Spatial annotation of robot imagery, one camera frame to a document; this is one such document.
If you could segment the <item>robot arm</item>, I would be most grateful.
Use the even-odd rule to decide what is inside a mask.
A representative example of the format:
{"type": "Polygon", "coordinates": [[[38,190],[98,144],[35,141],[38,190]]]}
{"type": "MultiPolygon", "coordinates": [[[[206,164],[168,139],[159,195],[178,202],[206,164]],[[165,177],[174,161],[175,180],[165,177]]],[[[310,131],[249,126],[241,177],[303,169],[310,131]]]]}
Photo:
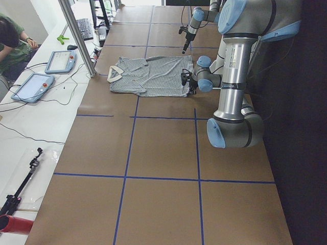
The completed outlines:
{"type": "Polygon", "coordinates": [[[245,148],[262,140],[262,118],[244,92],[250,53],[257,41],[288,39],[299,32],[302,1],[211,1],[209,10],[196,7],[187,28],[186,44],[203,21],[214,22],[222,36],[215,61],[201,56],[193,78],[199,89],[220,88],[219,106],[207,121],[207,136],[216,148],[245,148]]]}
{"type": "Polygon", "coordinates": [[[220,8],[222,6],[223,1],[210,1],[209,10],[203,10],[201,7],[194,8],[190,23],[187,26],[182,25],[179,28],[179,34],[186,33],[182,54],[186,53],[189,45],[194,41],[203,21],[218,23],[220,8]]]}

